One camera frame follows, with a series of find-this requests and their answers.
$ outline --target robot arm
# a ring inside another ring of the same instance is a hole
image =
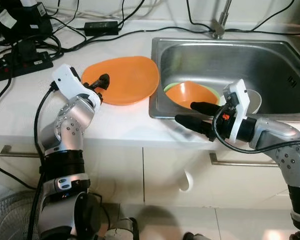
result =
[[[53,78],[68,103],[41,132],[46,179],[38,219],[40,239],[90,240],[100,228],[100,204],[88,193],[83,134],[102,103],[102,96],[92,89],[107,89],[109,76],[102,75],[89,89],[75,69],[64,64]]]
[[[214,116],[212,124],[188,115],[177,115],[175,120],[190,130],[205,134],[212,142],[218,137],[226,147],[235,151],[257,153],[231,146],[224,141],[225,138],[232,143],[235,140],[248,142],[252,149],[270,156],[280,167],[288,185],[292,202],[291,218],[294,226],[300,230],[300,132],[282,122],[262,117],[246,117],[249,98],[242,79],[225,87],[223,93],[226,99],[226,105],[223,107],[206,102],[191,104],[192,109]],[[273,145],[278,147],[261,151]],[[292,235],[290,239],[300,240],[300,232]]]

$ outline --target stainless steel sink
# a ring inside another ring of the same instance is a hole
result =
[[[300,56],[287,42],[154,38],[151,58],[160,72],[159,86],[149,101],[153,118],[199,116],[166,96],[163,89],[168,84],[193,81],[222,96],[226,85],[243,79],[247,89],[262,96],[254,117],[300,122]]]

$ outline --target cabinet handle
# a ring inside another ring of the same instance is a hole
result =
[[[245,161],[218,161],[217,154],[211,152],[210,160],[212,165],[223,165],[223,166],[245,166],[245,167],[278,167],[275,162],[245,162]]]
[[[179,191],[182,193],[187,193],[190,192],[192,190],[192,188],[194,187],[194,178],[192,177],[192,175],[190,174],[190,172],[188,172],[187,170],[184,170],[184,175],[183,175],[183,179],[186,179],[186,186],[183,184],[182,180],[179,180]]]
[[[17,158],[39,158],[38,153],[32,152],[13,152],[10,145],[4,145],[0,152],[0,157],[17,157]]]

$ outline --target white cabinet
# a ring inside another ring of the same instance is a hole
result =
[[[279,208],[291,208],[289,196],[276,197],[287,189],[278,167],[216,165],[212,164],[210,153],[221,164],[272,163],[263,154],[241,154],[227,149],[144,148],[145,203],[248,209],[271,208],[279,199]],[[189,185],[182,191],[182,186]]]
[[[145,147],[145,204],[212,206],[207,156],[202,150]]]
[[[12,144],[11,152],[36,153],[34,145]],[[85,171],[91,191],[104,202],[141,204],[144,201],[142,147],[85,146]],[[40,160],[33,157],[0,156],[0,167],[31,186],[39,180]],[[0,185],[14,191],[25,190],[20,183],[0,172]]]
[[[85,171],[90,189],[107,203],[143,204],[142,147],[85,147]]]

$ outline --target kitchen counter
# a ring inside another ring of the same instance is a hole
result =
[[[65,48],[81,41],[80,36],[68,30],[57,33],[57,37]],[[114,41],[93,43],[78,51],[66,53],[62,58],[53,62],[53,68],[14,78],[10,90],[0,100],[0,142],[5,144],[16,141],[19,143],[33,142],[33,125],[37,107],[52,82],[52,72],[61,64],[67,63],[73,66],[81,76],[85,68],[105,60],[127,56],[150,58],[152,39],[155,37],[209,39],[210,35],[176,30],[131,34]],[[300,49],[300,37],[298,36],[226,33],[224,39],[283,40],[290,42],[297,51]],[[0,82],[0,91],[6,84],[6,80]],[[60,93],[52,94],[41,111],[40,127],[43,128],[52,122],[64,104],[65,100]],[[149,98],[127,106],[103,103],[100,112],[95,115],[85,132],[85,143],[210,150],[220,145],[218,141],[209,142],[203,135],[185,129],[174,120],[151,118],[148,108]],[[300,123],[295,122],[291,125],[300,130]]]

